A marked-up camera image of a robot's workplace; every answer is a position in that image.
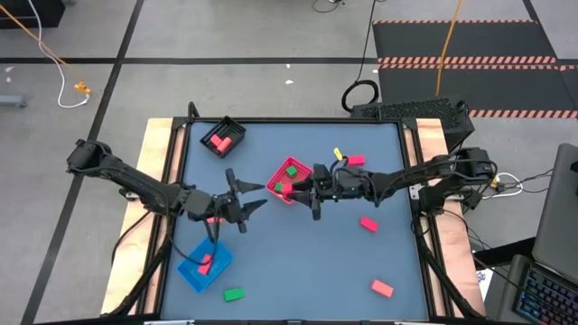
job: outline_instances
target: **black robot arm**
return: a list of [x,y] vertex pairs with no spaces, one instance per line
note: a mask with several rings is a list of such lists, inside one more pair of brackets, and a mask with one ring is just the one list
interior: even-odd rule
[[229,191],[209,194],[194,185],[165,184],[127,165],[112,154],[110,147],[98,141],[78,140],[76,149],[67,159],[68,172],[112,181],[138,195],[144,208],[154,213],[174,217],[187,213],[189,219],[202,221],[211,217],[237,223],[241,233],[247,232],[245,221],[266,200],[241,206],[238,194],[263,189],[263,185],[237,180],[232,169],[226,170]]
[[419,190],[420,207],[425,211],[439,209],[447,197],[468,185],[489,183],[495,163],[480,148],[466,148],[453,154],[434,157],[431,161],[392,173],[370,172],[347,165],[329,169],[322,164],[313,166],[313,173],[294,184],[288,198],[312,209],[313,219],[321,218],[321,203],[325,200],[365,199],[376,207],[400,189],[442,179],[433,187]]

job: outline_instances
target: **wooden board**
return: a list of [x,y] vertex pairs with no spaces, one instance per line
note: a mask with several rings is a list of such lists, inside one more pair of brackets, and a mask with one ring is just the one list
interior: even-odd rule
[[[163,176],[164,160],[171,136],[172,118],[148,120],[144,132],[141,153],[136,169],[160,180]],[[128,202],[125,219],[120,233],[135,223],[146,211],[139,200]],[[125,238],[117,249],[117,255],[108,278],[107,293],[102,304],[102,313],[114,310],[135,285],[143,273],[146,250],[153,229],[152,214]]]
[[[171,125],[171,118],[154,118],[148,121],[144,133],[141,154],[136,166],[141,172],[145,172],[158,180],[160,180],[163,175],[164,160],[168,153],[167,149],[171,134]],[[435,155],[447,153],[442,125],[439,120],[418,119],[417,125],[420,144],[422,146],[421,149],[426,161]],[[169,182],[176,180],[183,135],[184,132],[182,130],[177,134]],[[413,140],[411,139],[411,133],[408,132],[408,130],[406,130],[406,143],[410,164],[414,165],[416,164],[415,148],[413,146]],[[445,208],[461,215],[460,204],[457,202],[448,202]],[[125,221],[123,222],[121,234],[144,213],[145,211],[142,209],[140,202],[129,202],[126,207]],[[422,224],[424,228],[427,228],[425,220],[422,221]],[[135,229],[118,248],[117,258],[108,281],[107,293],[102,307],[103,313],[116,308],[143,272],[152,225],[153,218],[148,218],[140,227]],[[160,236],[163,236],[165,226],[165,224],[162,224]],[[478,286],[478,278],[471,257],[470,241],[464,224],[455,216],[446,213],[437,217],[437,226],[446,272],[472,307],[476,311],[484,314],[485,311],[483,300],[481,299],[480,287]],[[428,245],[431,245],[429,235],[426,236],[426,242]],[[438,315],[443,315],[443,300],[440,284],[433,272],[430,272],[430,275],[432,278],[436,312]],[[144,307],[145,312],[152,312],[154,309],[157,284],[158,270],[149,283],[148,299]],[[454,310],[456,315],[460,315],[455,306]]]
[[[443,137],[442,123],[439,119],[418,119],[417,133],[422,146],[424,161],[429,161],[439,154],[447,154]],[[446,201],[444,208],[461,218],[461,205],[456,201]],[[451,213],[436,217],[437,230],[442,246],[445,271],[460,293],[477,312],[485,315],[484,302],[481,298],[478,276],[470,247],[470,239],[465,224]],[[456,317],[461,316],[453,306]]]

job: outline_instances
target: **keyboard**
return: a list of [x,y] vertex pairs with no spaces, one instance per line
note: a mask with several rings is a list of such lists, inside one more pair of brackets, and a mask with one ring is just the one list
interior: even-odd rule
[[578,325],[578,286],[537,265],[523,279],[514,312],[536,324]]

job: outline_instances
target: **black floor line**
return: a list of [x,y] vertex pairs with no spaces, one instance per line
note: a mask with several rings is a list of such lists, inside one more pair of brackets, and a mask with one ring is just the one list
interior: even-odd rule
[[538,23],[538,26],[540,26],[540,31],[542,32],[542,35],[544,35],[544,38],[547,40],[548,45],[550,46],[550,49],[552,50],[552,53],[555,55],[554,46],[552,46],[552,43],[550,42],[550,39],[548,38],[548,34],[545,33],[544,26],[542,25],[542,22],[540,22],[540,17],[538,17],[538,13],[536,12],[534,5],[532,5],[532,1],[530,1],[530,0],[523,0],[523,1],[524,1],[524,7],[526,8],[527,14],[530,16],[530,18],[533,21]]
[[[69,64],[114,64],[116,58],[62,58]],[[0,58],[0,64],[54,64],[48,58]]]
[[[102,121],[104,120],[104,115],[107,112],[108,103],[110,102],[110,98],[115,89],[118,73],[120,72],[120,68],[122,66],[120,61],[126,56],[128,45],[135,31],[136,22],[138,21],[138,16],[141,13],[141,9],[143,8],[143,2],[144,0],[136,0],[135,8],[133,9],[133,13],[131,14],[130,20],[128,21],[128,26],[126,27],[125,36],[123,37],[123,41],[120,44],[120,48],[118,49],[117,61],[113,66],[112,71],[110,72],[107,86],[105,87],[104,94],[100,100],[97,113],[92,123],[92,127],[90,128],[89,139],[96,139],[98,132],[100,131],[100,127],[102,126]],[[38,313],[38,309],[42,303],[42,297],[51,277],[52,270],[54,269],[58,253],[61,250],[62,241],[64,239],[64,235],[66,234],[70,217],[72,216],[72,211],[74,210],[74,205],[76,204],[76,200],[79,196],[82,179],[82,177],[75,176],[72,180],[69,193],[66,197],[66,200],[64,201],[64,206],[62,207],[61,215],[59,217],[58,223],[56,224],[54,233],[52,234],[51,243],[48,246],[44,260],[42,261],[42,266],[40,268],[38,277],[36,278],[36,282],[34,283],[30,299],[26,304],[26,309],[24,310],[24,315],[21,321],[22,325],[33,324],[34,320],[36,319],[36,314]]]
[[46,285],[51,277],[52,269],[56,263],[56,257],[58,252],[61,250],[62,239],[66,233],[66,229],[69,226],[70,216],[74,210],[74,205],[76,204],[76,199],[79,196],[80,186],[82,185],[83,178],[80,176],[75,176],[70,185],[69,194],[66,196],[64,201],[64,207],[62,207],[61,216],[58,218],[58,223],[54,229],[54,234],[52,234],[52,239],[48,245],[48,250],[46,251],[46,256],[42,262],[40,272],[34,283],[33,291],[24,310],[24,315],[20,324],[30,325],[34,323],[36,318],[36,313],[42,302],[42,297],[44,296],[44,291],[46,290]]
[[[62,58],[70,64],[158,64],[158,65],[234,65],[234,64],[360,64],[361,58]],[[365,63],[378,63],[366,58]],[[0,64],[54,64],[48,58],[0,58]]]

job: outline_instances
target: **pink block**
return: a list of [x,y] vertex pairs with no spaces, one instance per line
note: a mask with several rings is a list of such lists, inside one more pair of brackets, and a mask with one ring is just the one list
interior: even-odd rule
[[383,294],[387,298],[391,298],[391,296],[394,294],[394,288],[385,283],[382,283],[379,280],[373,280],[373,283],[371,283],[371,290],[375,291],[376,293]]
[[368,218],[368,217],[361,217],[361,219],[359,220],[359,223],[362,227],[364,227],[365,229],[371,231],[371,232],[377,232],[379,225],[377,222],[375,222],[374,220]]
[[365,164],[365,156],[356,155],[347,157],[348,166],[363,166]]
[[210,138],[210,142],[211,142],[214,146],[217,146],[217,147],[218,147],[218,146],[220,146],[220,144],[223,142],[223,140],[221,140],[218,135],[213,135],[213,136]]
[[223,142],[219,144],[219,146],[217,147],[217,150],[220,153],[225,152],[225,150],[227,150],[227,148],[233,143],[233,140],[231,140],[231,138],[226,137],[225,139],[223,139]]
[[[210,255],[206,254],[203,258],[202,258],[202,262],[203,263],[207,263],[210,261]],[[199,272],[200,274],[203,275],[207,275],[207,273],[209,272],[209,266],[210,263],[208,263],[207,265],[201,265],[199,266],[199,268],[197,269],[197,272]]]
[[293,184],[292,183],[285,183],[281,186],[281,193],[282,194],[289,194],[293,191]]
[[219,220],[220,224],[224,224],[225,223],[225,219],[224,218],[217,218],[217,217],[211,217],[211,218],[207,218],[207,222],[208,223],[215,223],[216,220]]

